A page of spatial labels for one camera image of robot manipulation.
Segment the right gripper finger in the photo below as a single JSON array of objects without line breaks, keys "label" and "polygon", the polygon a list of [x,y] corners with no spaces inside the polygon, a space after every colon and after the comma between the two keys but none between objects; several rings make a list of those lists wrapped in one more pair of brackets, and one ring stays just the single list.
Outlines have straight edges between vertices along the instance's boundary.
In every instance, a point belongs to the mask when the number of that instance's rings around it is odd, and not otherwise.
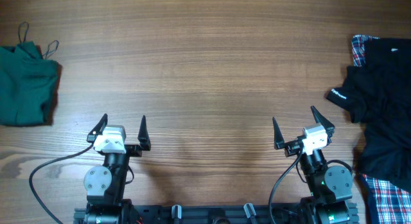
[{"label": "right gripper finger", "polygon": [[317,123],[320,123],[324,129],[326,130],[327,134],[334,134],[335,126],[331,123],[328,119],[326,119],[316,108],[315,106],[311,106],[311,112],[313,114],[314,120]]},{"label": "right gripper finger", "polygon": [[272,118],[272,122],[273,122],[273,127],[274,127],[274,148],[276,150],[283,149],[284,148],[284,138],[283,138],[280,127],[275,117]]}]

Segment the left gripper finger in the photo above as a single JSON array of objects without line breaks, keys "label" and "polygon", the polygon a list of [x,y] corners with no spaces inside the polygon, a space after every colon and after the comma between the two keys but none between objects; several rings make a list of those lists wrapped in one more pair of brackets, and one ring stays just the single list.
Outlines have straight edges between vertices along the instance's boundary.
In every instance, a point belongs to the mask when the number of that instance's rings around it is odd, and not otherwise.
[{"label": "left gripper finger", "polygon": [[145,115],[142,116],[137,139],[138,139],[139,145],[140,145],[140,147],[143,151],[150,151],[151,150],[151,142],[150,142],[150,138],[149,138],[149,134],[148,134],[146,116]]},{"label": "left gripper finger", "polygon": [[97,125],[88,133],[87,142],[94,142],[97,136],[103,134],[103,130],[108,123],[108,115],[104,114]]}]

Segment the black polo shirt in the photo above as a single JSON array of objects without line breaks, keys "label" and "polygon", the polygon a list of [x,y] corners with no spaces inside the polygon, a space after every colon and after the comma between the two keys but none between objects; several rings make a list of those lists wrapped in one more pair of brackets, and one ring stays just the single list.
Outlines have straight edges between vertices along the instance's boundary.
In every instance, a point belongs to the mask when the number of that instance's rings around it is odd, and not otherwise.
[{"label": "black polo shirt", "polygon": [[364,44],[365,62],[347,67],[327,99],[365,124],[360,173],[410,190],[410,40],[380,38]]}]

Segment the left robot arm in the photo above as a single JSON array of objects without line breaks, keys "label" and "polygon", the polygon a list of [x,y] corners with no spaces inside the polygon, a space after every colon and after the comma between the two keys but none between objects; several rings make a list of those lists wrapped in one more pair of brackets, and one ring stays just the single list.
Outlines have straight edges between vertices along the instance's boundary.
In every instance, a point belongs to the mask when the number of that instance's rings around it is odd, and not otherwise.
[{"label": "left robot arm", "polygon": [[109,125],[104,114],[89,132],[87,142],[100,155],[103,164],[88,170],[83,184],[87,191],[85,210],[75,211],[74,223],[143,223],[143,218],[130,199],[124,199],[125,186],[130,182],[127,173],[132,170],[130,158],[141,157],[151,149],[146,117],[143,116],[137,136],[137,144],[127,144],[125,127]]}]

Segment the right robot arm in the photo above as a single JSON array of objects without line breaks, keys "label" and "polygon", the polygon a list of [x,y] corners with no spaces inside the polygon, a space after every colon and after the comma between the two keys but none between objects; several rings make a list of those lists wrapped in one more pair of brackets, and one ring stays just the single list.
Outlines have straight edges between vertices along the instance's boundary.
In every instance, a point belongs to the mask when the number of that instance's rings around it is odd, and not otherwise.
[{"label": "right robot arm", "polygon": [[300,223],[353,223],[348,202],[353,197],[353,169],[344,161],[325,159],[322,149],[331,144],[335,126],[314,106],[310,109],[315,124],[305,126],[302,135],[292,141],[284,140],[278,122],[275,118],[272,119],[274,148],[284,150],[286,157],[296,156],[296,159],[277,179],[270,192],[270,222],[279,221],[273,207],[275,192],[283,179],[295,168],[300,179],[308,185],[311,194],[296,205]]}]

